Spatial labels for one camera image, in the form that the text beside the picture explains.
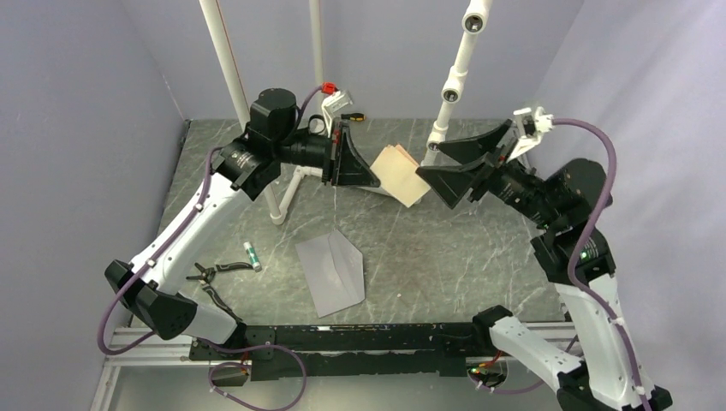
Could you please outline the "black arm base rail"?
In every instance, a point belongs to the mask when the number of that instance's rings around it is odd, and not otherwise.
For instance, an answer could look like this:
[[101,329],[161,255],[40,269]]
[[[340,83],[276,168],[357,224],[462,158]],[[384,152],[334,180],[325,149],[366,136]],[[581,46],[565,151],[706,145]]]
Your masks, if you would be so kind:
[[192,361],[249,361],[254,381],[298,377],[435,373],[464,377],[497,354],[467,322],[378,325],[250,325],[248,355],[225,354],[194,339]]

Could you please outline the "brown paper letter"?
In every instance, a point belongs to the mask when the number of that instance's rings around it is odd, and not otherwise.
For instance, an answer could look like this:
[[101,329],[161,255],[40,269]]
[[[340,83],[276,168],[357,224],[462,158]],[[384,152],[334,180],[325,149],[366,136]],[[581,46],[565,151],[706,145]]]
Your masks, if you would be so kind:
[[419,163],[401,146],[387,145],[374,160],[371,171],[379,179],[380,187],[402,205],[410,208],[430,190],[430,186],[416,174]]

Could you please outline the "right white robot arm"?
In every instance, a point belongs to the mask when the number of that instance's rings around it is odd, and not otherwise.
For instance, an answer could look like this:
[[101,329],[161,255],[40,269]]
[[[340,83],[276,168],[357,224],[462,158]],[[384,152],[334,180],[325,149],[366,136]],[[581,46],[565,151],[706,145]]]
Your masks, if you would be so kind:
[[531,241],[547,280],[564,304],[580,355],[547,342],[509,309],[476,314],[467,342],[482,355],[516,358],[555,394],[563,410],[665,410],[670,392],[643,369],[618,295],[616,264],[596,224],[612,202],[616,150],[610,137],[588,122],[557,118],[557,126],[586,130],[603,144],[605,164],[575,158],[547,178],[518,159],[506,141],[511,122],[475,137],[446,141],[450,166],[421,166],[417,175],[449,207],[491,194],[535,223]]

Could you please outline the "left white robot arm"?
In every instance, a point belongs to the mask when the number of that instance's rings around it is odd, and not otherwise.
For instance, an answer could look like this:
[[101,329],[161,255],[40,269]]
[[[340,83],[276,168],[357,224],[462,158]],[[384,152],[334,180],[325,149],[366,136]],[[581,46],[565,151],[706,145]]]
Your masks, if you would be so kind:
[[332,186],[377,188],[380,180],[354,148],[348,122],[335,114],[349,94],[331,83],[319,91],[324,132],[301,126],[303,108],[286,89],[269,88],[252,103],[239,137],[212,149],[199,188],[162,234],[129,262],[114,260],[105,277],[120,303],[164,340],[186,335],[212,342],[226,360],[246,347],[246,326],[214,306],[182,294],[198,253],[219,226],[281,175],[283,164],[313,167]]

